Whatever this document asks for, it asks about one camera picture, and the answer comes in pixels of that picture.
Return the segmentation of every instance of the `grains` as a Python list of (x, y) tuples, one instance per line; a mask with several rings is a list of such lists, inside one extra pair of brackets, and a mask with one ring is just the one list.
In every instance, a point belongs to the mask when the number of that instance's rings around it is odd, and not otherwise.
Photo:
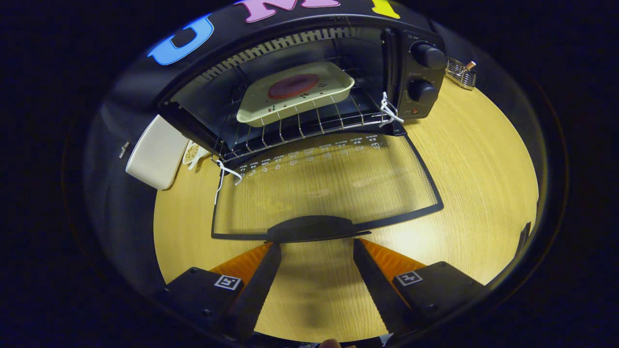
[(189, 148), (189, 150), (187, 150), (187, 152), (185, 153), (185, 162), (188, 162), (192, 159), (195, 158), (195, 156), (197, 155), (197, 148), (199, 146), (197, 144), (192, 144), (191, 147)]

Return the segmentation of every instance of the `pink letter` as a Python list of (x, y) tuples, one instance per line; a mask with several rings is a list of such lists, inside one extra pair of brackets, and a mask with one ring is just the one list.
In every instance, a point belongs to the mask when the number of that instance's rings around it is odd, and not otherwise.
[(249, 17), (245, 19), (245, 22), (253, 23), (268, 18), (277, 13), (277, 10), (268, 9), (265, 4), (273, 5), (275, 7), (285, 9), (286, 11), (290, 11), (295, 8), (297, 0), (241, 0), (234, 3), (234, 5), (238, 4), (243, 4), (247, 9), (247, 12), (249, 12)]
[(335, 7), (340, 6), (340, 3), (335, 0), (305, 0), (302, 7)]

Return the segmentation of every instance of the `oven door handle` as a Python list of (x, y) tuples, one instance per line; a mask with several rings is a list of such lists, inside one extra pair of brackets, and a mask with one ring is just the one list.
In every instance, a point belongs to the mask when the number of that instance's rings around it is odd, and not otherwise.
[(267, 230), (267, 242), (294, 243), (358, 237), (370, 231), (357, 232), (351, 220), (330, 215), (308, 215), (289, 219)]

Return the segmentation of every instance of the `yellow letter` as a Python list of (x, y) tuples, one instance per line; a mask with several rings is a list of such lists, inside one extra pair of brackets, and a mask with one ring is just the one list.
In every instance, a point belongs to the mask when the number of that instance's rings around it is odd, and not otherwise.
[(391, 7), (391, 5), (389, 5), (387, 0), (372, 0), (372, 2), (374, 3), (374, 7), (372, 8), (372, 11), (378, 14), (386, 15), (387, 17), (391, 17), (395, 19), (400, 18), (400, 15), (395, 13), (395, 11), (393, 11), (393, 8)]

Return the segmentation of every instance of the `oven control knob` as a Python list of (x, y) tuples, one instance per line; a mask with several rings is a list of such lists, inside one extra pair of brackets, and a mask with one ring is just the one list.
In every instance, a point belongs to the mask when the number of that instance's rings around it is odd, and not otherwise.
[(414, 46), (410, 52), (419, 64), (430, 69), (444, 69), (447, 65), (445, 54), (438, 48), (425, 43)]
[(438, 91), (424, 80), (413, 81), (408, 88), (409, 97), (422, 105), (430, 105), (438, 98)]

